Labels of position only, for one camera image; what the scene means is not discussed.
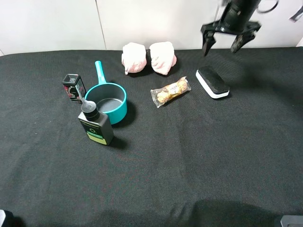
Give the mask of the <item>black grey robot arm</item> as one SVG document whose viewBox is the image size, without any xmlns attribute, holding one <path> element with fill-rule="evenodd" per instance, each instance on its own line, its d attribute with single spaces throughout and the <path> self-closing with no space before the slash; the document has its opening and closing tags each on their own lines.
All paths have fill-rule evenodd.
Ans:
<svg viewBox="0 0 303 227">
<path fill-rule="evenodd" d="M 245 44 L 255 39 L 255 33 L 261 28 L 257 21 L 250 21 L 257 9 L 258 0 L 231 0 L 225 7 L 221 18 L 209 24 L 203 24 L 201 33 L 203 36 L 204 56 L 216 43 L 215 33 L 236 36 L 231 46 L 231 52 L 236 53 Z"/>
</svg>

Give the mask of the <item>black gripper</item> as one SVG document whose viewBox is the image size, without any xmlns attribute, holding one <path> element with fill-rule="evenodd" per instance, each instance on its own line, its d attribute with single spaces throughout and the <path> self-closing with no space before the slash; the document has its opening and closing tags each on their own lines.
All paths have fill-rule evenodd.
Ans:
<svg viewBox="0 0 303 227">
<path fill-rule="evenodd" d="M 212 46 L 216 43 L 214 33 L 222 33 L 228 35 L 237 35 L 231 46 L 231 52 L 236 53 L 245 44 L 255 39 L 255 35 L 251 32 L 260 30 L 261 24 L 255 21 L 215 21 L 210 24 L 203 24 L 201 33 L 203 34 L 203 53 L 206 56 Z"/>
</svg>

